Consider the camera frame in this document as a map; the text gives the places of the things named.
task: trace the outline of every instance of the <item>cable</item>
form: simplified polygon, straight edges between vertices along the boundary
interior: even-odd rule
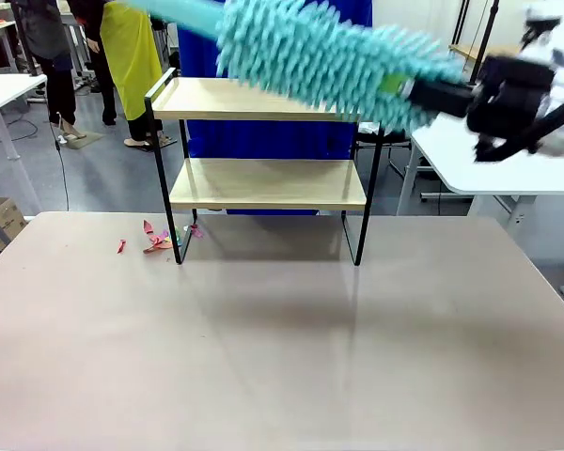
[[[14,124],[16,122],[26,122],[34,128],[34,131],[32,131],[31,133],[25,134],[23,136],[19,136],[17,138],[12,138],[11,141],[13,143],[15,141],[21,141],[22,139],[31,138],[32,136],[35,136],[36,133],[38,133],[38,127],[36,127],[36,124],[34,124],[33,122],[31,122],[27,119],[23,119],[23,116],[24,116],[24,113],[21,113],[21,115],[19,117],[17,117],[15,120],[11,120],[9,123],[7,123],[7,128],[10,127],[12,124]]]
[[[468,57],[474,49],[474,43],[477,41],[478,31],[480,30],[480,26],[482,25],[482,20],[485,17],[485,12],[487,12],[487,5],[489,5],[489,0],[485,0],[485,6],[482,7],[482,14],[480,15],[480,20],[478,21],[477,32],[474,34],[474,39],[472,39],[472,44],[470,45],[470,50],[468,50],[468,56],[466,57],[465,62],[463,63],[462,72],[466,70],[466,66],[468,64]]]
[[[50,128],[50,133],[53,135],[53,139],[55,140],[55,149],[56,153],[58,153],[58,158],[60,160],[60,169],[63,173],[63,186],[65,187],[65,198],[67,199],[67,211],[69,211],[69,190],[67,189],[67,176],[65,176],[65,164],[63,163],[63,156],[60,153],[60,144],[58,144],[58,139],[56,138],[55,131],[53,130],[53,126],[50,123],[50,111],[46,108],[46,112],[48,113],[48,127]]]

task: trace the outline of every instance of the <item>paper scrap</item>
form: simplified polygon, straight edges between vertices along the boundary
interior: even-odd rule
[[[173,243],[171,241],[159,241],[159,242],[153,244],[148,249],[145,249],[142,252],[144,252],[145,254],[151,254],[155,251],[161,251],[161,250],[164,250],[164,249],[171,249],[172,247],[173,247]]]
[[[144,227],[144,233],[146,233],[147,235],[154,233],[154,230],[152,229],[152,225],[146,219],[144,220],[143,227]]]
[[[195,236],[196,238],[203,238],[203,232],[201,232],[198,228],[198,224],[192,224],[190,227],[192,229],[191,233],[193,234],[193,236]]]
[[[171,248],[173,248],[173,242],[162,241],[159,244],[155,245],[154,247],[158,247],[159,249],[171,249]]]
[[[167,230],[164,230],[163,233],[159,235],[159,238],[161,239],[161,241],[165,241],[167,238],[169,238],[169,232]]]

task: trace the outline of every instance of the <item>blue curtain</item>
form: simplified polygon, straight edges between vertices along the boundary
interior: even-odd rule
[[[338,9],[341,21],[371,26],[371,0],[329,3]],[[214,42],[184,30],[179,39],[182,75],[214,77]],[[193,120],[188,129],[192,157],[340,160],[349,158],[353,138],[352,124],[328,122]]]

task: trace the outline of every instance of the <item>wooden shelf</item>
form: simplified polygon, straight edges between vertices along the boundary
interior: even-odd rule
[[[184,161],[169,196],[173,209],[363,210],[351,160]]]
[[[157,119],[341,121],[323,108],[308,108],[226,78],[176,77],[152,109]]]
[[[449,50],[459,54],[467,59],[477,59],[478,58],[478,47],[472,47],[470,45],[449,45]],[[520,47],[517,45],[495,45],[487,48],[485,56],[487,55],[500,55],[506,54],[508,56],[515,56],[520,52]]]

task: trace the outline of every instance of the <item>yellow apron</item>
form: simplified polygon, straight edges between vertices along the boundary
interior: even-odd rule
[[[149,16],[109,2],[104,5],[101,39],[125,117],[138,119],[145,112],[144,95],[163,74]]]

